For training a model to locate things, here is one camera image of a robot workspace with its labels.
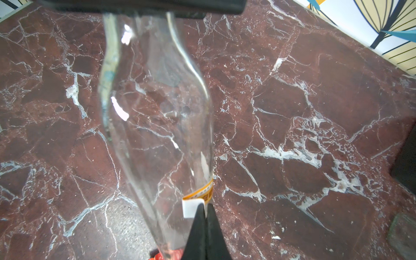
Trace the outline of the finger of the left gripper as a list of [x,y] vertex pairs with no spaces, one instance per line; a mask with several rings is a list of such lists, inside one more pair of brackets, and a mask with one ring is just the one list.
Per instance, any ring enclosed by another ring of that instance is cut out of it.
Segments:
[[179,18],[204,18],[208,13],[240,15],[247,4],[244,0],[44,0],[36,3],[76,13],[153,16],[172,12]]

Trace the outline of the red bottle label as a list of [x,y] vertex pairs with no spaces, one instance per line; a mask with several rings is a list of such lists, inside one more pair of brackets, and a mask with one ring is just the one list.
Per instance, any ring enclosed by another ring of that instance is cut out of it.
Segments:
[[184,250],[169,250],[164,255],[158,250],[154,249],[149,253],[149,260],[181,260]]

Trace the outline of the glass bottle with black cap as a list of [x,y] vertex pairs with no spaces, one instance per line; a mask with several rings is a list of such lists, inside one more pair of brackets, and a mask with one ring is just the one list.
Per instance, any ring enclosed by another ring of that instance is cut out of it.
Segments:
[[387,240],[405,260],[415,260],[416,218],[405,213],[397,214],[388,231]]

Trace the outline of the glass bottle with cork stopper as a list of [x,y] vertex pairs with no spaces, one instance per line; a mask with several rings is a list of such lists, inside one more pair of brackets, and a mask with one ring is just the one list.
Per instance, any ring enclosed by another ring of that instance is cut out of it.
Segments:
[[105,14],[102,124],[159,251],[185,249],[183,197],[213,178],[208,87],[171,12]]

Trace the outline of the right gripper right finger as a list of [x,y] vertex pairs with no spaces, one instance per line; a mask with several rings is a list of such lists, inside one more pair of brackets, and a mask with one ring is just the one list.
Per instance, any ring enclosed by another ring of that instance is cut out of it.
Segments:
[[206,259],[232,260],[212,204],[206,208]]

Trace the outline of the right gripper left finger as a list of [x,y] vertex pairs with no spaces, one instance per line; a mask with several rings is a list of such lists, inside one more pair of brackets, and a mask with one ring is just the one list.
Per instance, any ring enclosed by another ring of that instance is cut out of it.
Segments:
[[206,259],[206,220],[205,204],[198,205],[181,260]]

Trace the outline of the orange bottle label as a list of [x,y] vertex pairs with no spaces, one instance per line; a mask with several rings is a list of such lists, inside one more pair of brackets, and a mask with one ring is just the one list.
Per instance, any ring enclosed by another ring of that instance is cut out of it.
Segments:
[[213,178],[199,190],[183,197],[182,209],[185,219],[194,218],[200,204],[207,205],[213,196]]

